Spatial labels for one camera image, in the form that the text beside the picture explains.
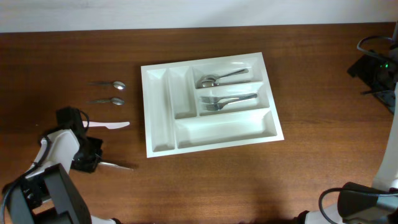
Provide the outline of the metal kitchen tongs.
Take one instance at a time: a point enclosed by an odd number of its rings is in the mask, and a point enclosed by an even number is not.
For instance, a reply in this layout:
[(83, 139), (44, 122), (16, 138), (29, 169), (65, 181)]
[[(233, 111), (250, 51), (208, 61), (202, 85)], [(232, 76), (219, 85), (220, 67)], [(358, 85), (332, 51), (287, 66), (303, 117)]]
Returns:
[(130, 167), (124, 167), (124, 166), (120, 166), (120, 165), (117, 165), (117, 164), (113, 164), (113, 163), (109, 163), (109, 162), (104, 162), (104, 161), (99, 162), (98, 165), (99, 165), (99, 166), (113, 167), (113, 168), (123, 169), (123, 170), (135, 170), (135, 169), (130, 168)]

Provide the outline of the pink plastic knife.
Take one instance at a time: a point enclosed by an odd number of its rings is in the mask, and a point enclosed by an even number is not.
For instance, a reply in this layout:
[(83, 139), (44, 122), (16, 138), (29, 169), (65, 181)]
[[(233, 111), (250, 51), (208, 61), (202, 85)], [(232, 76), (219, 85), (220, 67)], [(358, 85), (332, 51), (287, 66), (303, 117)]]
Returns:
[(130, 122), (116, 122), (116, 123), (104, 123), (104, 122), (94, 122), (94, 121), (83, 121), (84, 127), (94, 128), (94, 127), (105, 127), (107, 129), (121, 129), (129, 126)]

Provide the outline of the small teaspoon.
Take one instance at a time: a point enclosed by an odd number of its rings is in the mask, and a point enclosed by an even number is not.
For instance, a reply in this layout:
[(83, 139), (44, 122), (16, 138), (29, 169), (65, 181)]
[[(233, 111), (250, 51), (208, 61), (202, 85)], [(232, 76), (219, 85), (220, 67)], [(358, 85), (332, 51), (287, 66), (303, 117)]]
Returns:
[(89, 85), (98, 85), (98, 86), (113, 86), (118, 90), (124, 90), (126, 85), (120, 81), (113, 81), (113, 82), (91, 82)]
[(88, 103), (90, 103), (90, 104), (112, 103), (112, 104), (118, 105), (118, 106), (121, 106), (121, 105), (125, 104), (124, 100), (122, 100), (120, 98), (109, 98), (109, 99), (92, 100), (92, 101), (88, 101)]

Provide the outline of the metal fork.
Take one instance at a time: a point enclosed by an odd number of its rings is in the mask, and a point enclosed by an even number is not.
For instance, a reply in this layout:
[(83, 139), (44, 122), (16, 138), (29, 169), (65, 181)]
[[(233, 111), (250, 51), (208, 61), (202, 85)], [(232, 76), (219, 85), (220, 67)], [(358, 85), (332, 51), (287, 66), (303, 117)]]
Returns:
[(199, 100), (202, 103), (208, 103), (208, 104), (215, 104), (218, 103), (221, 100), (228, 100), (228, 99), (238, 99), (242, 98), (245, 95), (233, 95), (233, 96), (201, 96)]
[(233, 100), (232, 99), (221, 100), (215, 104), (203, 103), (202, 108), (206, 111), (219, 111), (219, 110), (222, 110), (227, 105), (239, 103), (239, 102), (243, 102), (243, 101), (248, 101), (251, 99), (255, 99), (257, 97), (258, 97), (257, 93), (251, 93), (251, 94), (245, 95), (242, 98), (233, 99)]

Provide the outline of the large metal spoon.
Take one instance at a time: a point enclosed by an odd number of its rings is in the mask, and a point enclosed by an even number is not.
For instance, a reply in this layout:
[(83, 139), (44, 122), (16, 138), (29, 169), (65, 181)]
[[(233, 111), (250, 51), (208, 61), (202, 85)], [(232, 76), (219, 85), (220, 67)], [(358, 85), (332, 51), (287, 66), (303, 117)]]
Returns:
[(212, 87), (226, 86), (226, 85), (235, 85), (235, 84), (243, 84), (243, 83), (249, 83), (249, 81), (220, 83), (220, 82), (218, 82), (216, 80), (203, 80), (203, 81), (200, 81), (197, 84), (197, 89), (212, 88)]
[(234, 72), (231, 72), (231, 73), (227, 73), (225, 75), (205, 75), (204, 77), (200, 78), (200, 81), (217, 80), (219, 78), (224, 78), (224, 77), (228, 77), (228, 76), (231, 76), (231, 75), (239, 75), (239, 74), (248, 73), (248, 72), (249, 72), (249, 70), (247, 68), (244, 68), (244, 69), (240, 69), (240, 70), (237, 70), (237, 71), (234, 71)]

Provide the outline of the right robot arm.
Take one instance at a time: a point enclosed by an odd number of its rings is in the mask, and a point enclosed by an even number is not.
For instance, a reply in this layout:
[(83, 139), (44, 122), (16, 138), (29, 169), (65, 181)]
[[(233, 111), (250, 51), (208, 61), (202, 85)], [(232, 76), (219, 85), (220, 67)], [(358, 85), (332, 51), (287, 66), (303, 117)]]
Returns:
[(363, 53), (348, 69), (369, 90), (366, 94), (378, 99), (393, 115), (393, 122), (383, 160), (371, 186), (347, 182), (342, 187), (322, 192), (317, 211), (304, 211), (294, 223), (397, 223), (397, 32), (386, 37), (388, 55), (366, 50), (365, 37), (356, 48)]

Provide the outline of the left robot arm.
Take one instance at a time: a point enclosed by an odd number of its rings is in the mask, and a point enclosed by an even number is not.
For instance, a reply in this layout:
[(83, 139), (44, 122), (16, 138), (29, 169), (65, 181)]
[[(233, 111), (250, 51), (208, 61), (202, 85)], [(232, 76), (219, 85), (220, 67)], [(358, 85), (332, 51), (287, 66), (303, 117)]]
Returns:
[(29, 169), (4, 186), (1, 222), (9, 214), (13, 223), (119, 223), (92, 215), (69, 176), (72, 169), (94, 172), (102, 159), (102, 140), (86, 135), (88, 115), (69, 106), (56, 117)]

